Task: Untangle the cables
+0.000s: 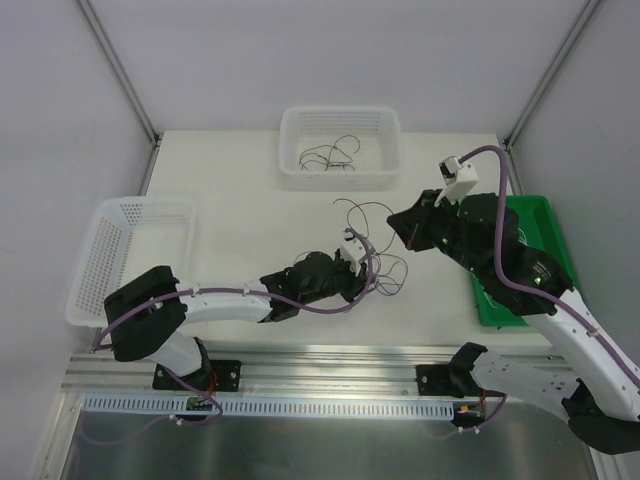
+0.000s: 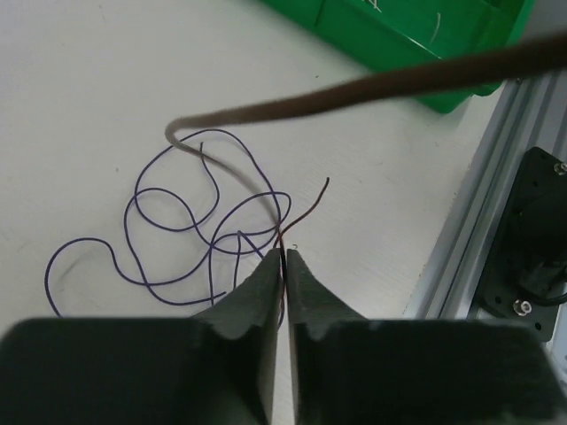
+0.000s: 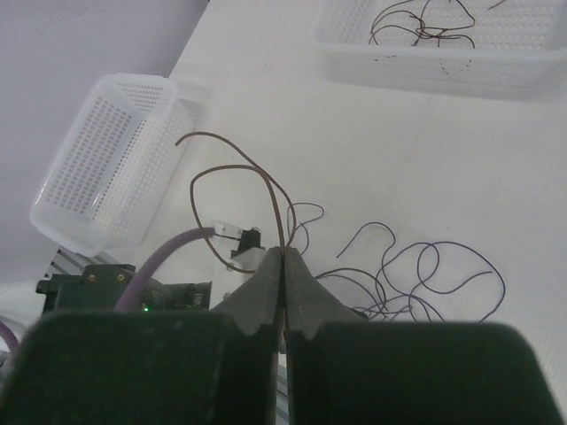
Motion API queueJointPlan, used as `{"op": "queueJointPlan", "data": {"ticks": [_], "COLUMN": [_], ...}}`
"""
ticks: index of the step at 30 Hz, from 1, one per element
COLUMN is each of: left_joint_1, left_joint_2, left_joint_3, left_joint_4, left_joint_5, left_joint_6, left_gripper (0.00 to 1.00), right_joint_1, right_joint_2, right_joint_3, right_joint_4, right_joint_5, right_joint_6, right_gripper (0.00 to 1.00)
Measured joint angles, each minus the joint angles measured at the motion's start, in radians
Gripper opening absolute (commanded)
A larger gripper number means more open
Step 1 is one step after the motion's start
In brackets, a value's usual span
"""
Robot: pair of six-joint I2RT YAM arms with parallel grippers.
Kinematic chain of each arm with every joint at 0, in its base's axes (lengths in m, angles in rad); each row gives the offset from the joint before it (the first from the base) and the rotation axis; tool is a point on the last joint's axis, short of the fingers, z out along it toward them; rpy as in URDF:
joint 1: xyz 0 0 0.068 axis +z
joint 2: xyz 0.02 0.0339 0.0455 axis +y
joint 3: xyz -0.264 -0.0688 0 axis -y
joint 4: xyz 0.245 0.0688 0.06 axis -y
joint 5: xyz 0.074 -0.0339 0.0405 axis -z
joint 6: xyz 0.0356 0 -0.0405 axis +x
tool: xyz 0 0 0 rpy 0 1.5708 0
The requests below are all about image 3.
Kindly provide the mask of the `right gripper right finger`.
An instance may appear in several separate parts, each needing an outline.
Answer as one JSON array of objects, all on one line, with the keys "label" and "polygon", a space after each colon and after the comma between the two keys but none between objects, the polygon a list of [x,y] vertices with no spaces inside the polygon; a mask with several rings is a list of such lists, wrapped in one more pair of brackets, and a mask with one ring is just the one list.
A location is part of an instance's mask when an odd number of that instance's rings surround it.
[{"label": "right gripper right finger", "polygon": [[293,424],[560,424],[520,333],[500,323],[364,320],[296,249],[283,257]]}]

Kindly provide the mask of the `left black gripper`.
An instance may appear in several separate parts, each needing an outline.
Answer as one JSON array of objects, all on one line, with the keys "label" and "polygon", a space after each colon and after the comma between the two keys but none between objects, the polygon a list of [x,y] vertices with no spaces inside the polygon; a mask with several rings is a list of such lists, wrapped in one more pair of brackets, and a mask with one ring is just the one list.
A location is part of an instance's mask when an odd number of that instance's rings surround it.
[{"label": "left black gripper", "polygon": [[128,311],[206,310],[210,305],[210,282],[163,284],[150,277],[141,282],[131,265],[90,265],[82,274],[54,274],[37,283],[45,296],[43,310],[111,311],[121,298]]}]

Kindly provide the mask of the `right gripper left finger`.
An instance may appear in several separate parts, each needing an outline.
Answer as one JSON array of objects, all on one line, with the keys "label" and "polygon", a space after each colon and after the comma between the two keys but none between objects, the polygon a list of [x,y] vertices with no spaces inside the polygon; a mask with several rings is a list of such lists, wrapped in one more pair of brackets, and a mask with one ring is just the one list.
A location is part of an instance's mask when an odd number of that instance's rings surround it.
[{"label": "right gripper left finger", "polygon": [[75,311],[29,331],[4,424],[272,424],[283,256],[210,312]]}]

